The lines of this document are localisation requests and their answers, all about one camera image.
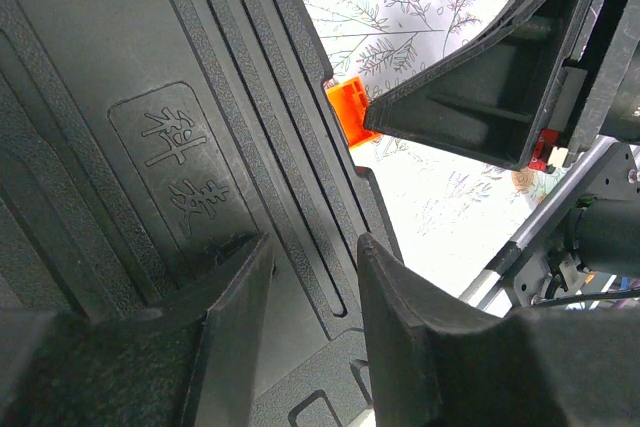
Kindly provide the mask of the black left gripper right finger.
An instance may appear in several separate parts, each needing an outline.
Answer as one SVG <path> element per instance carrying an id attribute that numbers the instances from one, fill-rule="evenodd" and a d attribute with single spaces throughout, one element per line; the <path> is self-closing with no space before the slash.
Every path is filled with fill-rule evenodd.
<path id="1" fill-rule="evenodd" d="M 639 313 L 496 317 L 406 268 L 372 235 L 357 273 L 381 426 L 635 426 Z"/>

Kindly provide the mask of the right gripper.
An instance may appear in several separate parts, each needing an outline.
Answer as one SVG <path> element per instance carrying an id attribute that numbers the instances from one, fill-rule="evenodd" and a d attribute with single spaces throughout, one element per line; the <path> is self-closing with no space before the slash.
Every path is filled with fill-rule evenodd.
<path id="1" fill-rule="evenodd" d="M 504 169 L 639 140 L 639 0 L 509 0 L 446 58 L 371 102 L 371 131 Z"/>

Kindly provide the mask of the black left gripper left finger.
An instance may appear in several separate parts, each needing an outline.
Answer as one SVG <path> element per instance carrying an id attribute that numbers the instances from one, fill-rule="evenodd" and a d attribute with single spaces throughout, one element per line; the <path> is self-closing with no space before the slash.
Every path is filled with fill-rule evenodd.
<path id="1" fill-rule="evenodd" d="M 3 310 L 2 424 L 247 425 L 273 264 L 261 233 L 125 319 Z"/>

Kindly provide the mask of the black plastic tool case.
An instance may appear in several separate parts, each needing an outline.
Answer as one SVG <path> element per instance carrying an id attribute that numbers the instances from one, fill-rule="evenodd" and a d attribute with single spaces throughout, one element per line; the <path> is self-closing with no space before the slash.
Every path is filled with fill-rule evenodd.
<path id="1" fill-rule="evenodd" d="M 357 243 L 398 243 L 302 0 L 1 0 L 1 313 L 121 320 L 266 233 L 245 426 L 373 404 Z"/>

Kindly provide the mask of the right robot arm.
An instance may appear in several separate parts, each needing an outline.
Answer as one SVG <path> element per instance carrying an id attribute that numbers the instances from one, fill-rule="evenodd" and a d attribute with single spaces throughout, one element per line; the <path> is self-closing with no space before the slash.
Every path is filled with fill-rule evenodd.
<path id="1" fill-rule="evenodd" d="M 381 426 L 639 422 L 639 0 L 509 0 L 365 127 L 564 178 L 463 299 L 373 236 L 358 277 Z"/>

